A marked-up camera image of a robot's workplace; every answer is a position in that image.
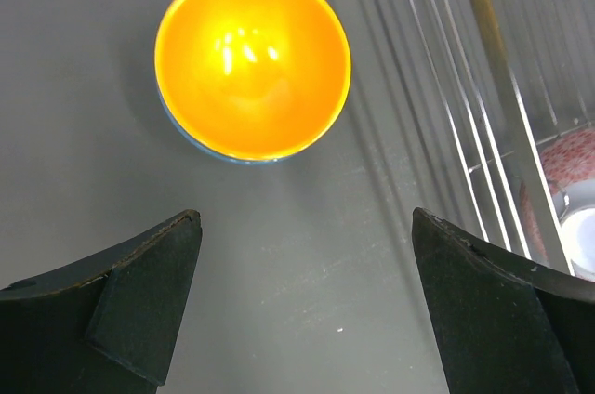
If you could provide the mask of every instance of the gray table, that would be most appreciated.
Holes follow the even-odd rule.
[[[184,208],[205,237],[166,393],[447,391],[410,242],[464,182],[405,0],[329,0],[349,102],[281,164],[213,159],[167,121],[152,47],[170,0],[0,0],[0,284]]]

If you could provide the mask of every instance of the pink patterned object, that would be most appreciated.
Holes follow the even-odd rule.
[[[541,153],[543,171],[550,183],[552,196],[561,188],[595,178],[595,129],[574,132],[557,140]],[[543,257],[546,250],[536,223],[536,216],[529,202],[524,185],[521,186],[521,211],[524,228],[534,246]]]

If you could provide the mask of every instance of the bowl rim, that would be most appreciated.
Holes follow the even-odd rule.
[[[321,6],[324,10],[324,13],[331,19],[332,24],[334,25],[337,35],[339,36],[340,43],[345,55],[345,63],[344,63],[344,77],[343,77],[343,85],[341,88],[340,97],[337,99],[335,103],[335,108],[331,113],[331,116],[326,120],[326,123],[321,126],[321,129],[317,132],[316,135],[307,138],[306,140],[292,145],[278,151],[273,151],[268,154],[260,154],[259,156],[255,156],[254,154],[245,152],[245,151],[236,151],[234,149],[223,149],[216,145],[214,145],[208,137],[202,136],[198,129],[195,129],[194,126],[189,124],[185,119],[184,116],[178,111],[175,105],[169,104],[172,102],[171,96],[167,95],[164,91],[165,89],[165,78],[163,69],[161,67],[161,57],[163,56],[163,49],[164,49],[164,39],[165,33],[171,24],[172,19],[175,17],[177,10],[181,5],[186,2],[186,0],[173,0],[165,14],[163,15],[161,22],[159,24],[159,28],[157,30],[157,34],[155,37],[155,46],[154,46],[154,55],[153,55],[153,62],[154,62],[154,71],[155,71],[155,78],[157,81],[157,88],[159,90],[159,94],[161,97],[162,102],[164,103],[165,107],[169,110],[171,118],[177,122],[179,127],[188,135],[189,138],[193,139],[195,142],[205,146],[207,149],[216,152],[217,154],[221,154],[225,157],[229,157],[234,161],[239,162],[263,162],[263,163],[270,163],[277,161],[279,159],[283,159],[285,157],[289,157],[294,155],[300,151],[305,150],[310,145],[315,143],[320,137],[322,137],[334,124],[337,120],[338,116],[340,115],[345,102],[347,100],[347,96],[350,89],[350,80],[351,80],[351,57],[350,57],[350,46],[347,40],[347,35],[345,34],[345,30],[333,10],[333,8],[326,2],[326,0],[314,0],[319,6]]]

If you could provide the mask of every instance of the yellow bowl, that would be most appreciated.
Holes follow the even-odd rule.
[[[310,146],[337,119],[350,85],[347,37],[324,0],[174,0],[154,61],[175,125],[240,162]]]

